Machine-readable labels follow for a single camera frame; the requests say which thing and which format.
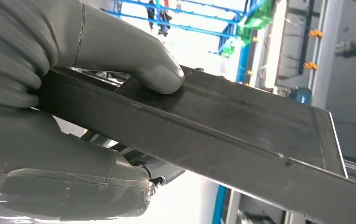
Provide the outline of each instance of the blue pipe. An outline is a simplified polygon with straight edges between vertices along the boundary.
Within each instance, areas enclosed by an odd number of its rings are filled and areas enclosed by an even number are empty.
[[[246,76],[245,71],[246,71],[246,67],[248,65],[248,55],[249,55],[250,47],[251,47],[251,45],[248,44],[248,45],[242,47],[242,49],[241,49],[238,70],[237,70],[237,76],[236,76],[237,83],[245,82],[245,76]]]
[[[212,224],[220,224],[223,213],[224,198],[226,196],[226,187],[219,185],[217,189],[214,216],[212,218]]]
[[[172,27],[176,27],[176,28],[180,28],[180,29],[184,29],[184,30],[188,30],[188,31],[195,31],[198,33],[203,33],[203,34],[209,34],[209,35],[214,35],[214,36],[223,36],[223,37],[227,37],[227,38],[240,38],[238,36],[235,35],[229,35],[229,34],[224,34],[224,33],[219,33],[219,32],[214,32],[214,31],[210,31],[210,30],[205,30],[205,29],[199,29],[199,28],[194,28],[194,27],[189,27],[189,26],[183,26],[183,25],[177,25],[177,24],[172,24],[169,23],[167,21],[156,21],[156,20],[152,20],[152,19],[148,19],[148,18],[143,18],[143,17],[139,17],[139,16],[135,16],[135,15],[127,15],[127,14],[123,14],[123,13],[116,13],[113,11],[107,11],[107,13],[111,14],[111,15],[116,15],[116,16],[126,16],[126,17],[131,17],[131,18],[135,18],[135,19],[140,19],[140,20],[147,20],[149,22],[152,23],[157,23],[157,24],[162,24],[162,25],[169,25]]]
[[[156,0],[156,8],[159,9],[160,8],[160,0]],[[160,20],[160,10],[157,10],[157,16],[156,16],[156,20],[159,21]]]
[[[231,8],[224,8],[224,7],[220,7],[220,6],[215,6],[215,5],[213,5],[213,4],[206,4],[206,3],[200,3],[200,2],[189,1],[189,0],[181,0],[181,1],[188,2],[188,3],[193,3],[193,4],[197,4],[197,5],[200,5],[200,6],[209,6],[209,7],[212,7],[212,8],[217,8],[217,9],[224,10],[224,11],[226,11],[226,12],[234,12],[234,13],[237,13],[237,14],[242,14],[242,13],[244,13],[244,12],[239,11],[239,10],[235,10],[235,9],[231,9]]]
[[[253,13],[256,12],[257,9],[259,9],[259,7],[264,3],[264,0],[247,0],[245,2],[245,13],[244,13],[244,17],[241,19],[240,22],[238,22],[237,24],[239,26],[242,26],[245,24],[246,20],[253,15]],[[234,17],[233,20],[238,21],[239,17],[236,16]],[[226,45],[226,43],[231,42],[231,40],[226,39],[226,40],[220,40],[219,41],[219,54],[224,50],[224,47]]]
[[[233,20],[238,22],[239,16],[238,15],[234,16]],[[231,24],[227,25],[226,28],[223,30],[224,34],[236,34],[236,32],[237,32],[237,26],[233,26]],[[221,54],[222,51],[224,50],[226,43],[230,43],[230,42],[231,42],[230,38],[220,38],[219,45],[218,45],[218,47],[219,47],[218,53]]]
[[[131,4],[135,4],[135,5],[140,5],[140,6],[144,6],[144,7],[147,7],[147,8],[157,8],[157,9],[166,10],[166,11],[169,10],[169,11],[173,11],[173,12],[177,12],[177,13],[185,13],[185,14],[189,14],[189,15],[198,15],[198,16],[202,16],[202,17],[207,18],[207,19],[219,20],[219,21],[223,21],[223,22],[228,22],[230,24],[238,24],[238,21],[232,21],[232,20],[228,20],[228,19],[223,19],[223,18],[219,18],[217,16],[198,14],[198,13],[195,13],[195,12],[184,11],[184,10],[177,9],[177,8],[169,8],[169,7],[164,7],[164,6],[157,6],[157,5],[148,4],[148,3],[142,3],[142,2],[133,1],[133,0],[122,0],[122,2],[131,3]]]

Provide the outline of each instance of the gray panel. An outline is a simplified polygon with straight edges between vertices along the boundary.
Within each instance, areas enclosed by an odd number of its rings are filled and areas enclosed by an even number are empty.
[[[345,1],[338,33],[338,42],[356,42],[356,3]],[[342,152],[356,159],[356,57],[333,60],[332,77],[326,108],[335,118]]]
[[[327,112],[189,68],[184,71],[189,80],[176,96],[160,98],[150,91],[133,91],[140,88],[135,80],[125,83],[117,93],[248,145],[343,175],[338,165],[341,159],[329,154],[339,149],[327,142],[328,137],[335,138],[329,135],[333,128]]]

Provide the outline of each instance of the clear plastic wrap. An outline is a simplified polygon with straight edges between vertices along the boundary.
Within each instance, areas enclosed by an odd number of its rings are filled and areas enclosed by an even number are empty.
[[[155,185],[0,163],[0,224],[60,224],[142,215]]]

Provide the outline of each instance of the metal sheet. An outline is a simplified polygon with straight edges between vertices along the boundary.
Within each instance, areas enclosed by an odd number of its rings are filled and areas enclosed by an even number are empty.
[[[318,223],[356,222],[356,182],[328,112],[184,71],[184,86],[160,95],[134,79],[113,93],[56,70],[38,108]]]

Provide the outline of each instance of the orange clip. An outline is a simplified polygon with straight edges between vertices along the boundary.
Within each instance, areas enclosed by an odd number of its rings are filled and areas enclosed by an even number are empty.
[[[310,37],[323,37],[323,32],[317,29],[313,29],[309,33]]]
[[[318,68],[317,64],[315,64],[313,62],[306,62],[306,63],[304,63],[303,67],[305,69],[317,69]]]

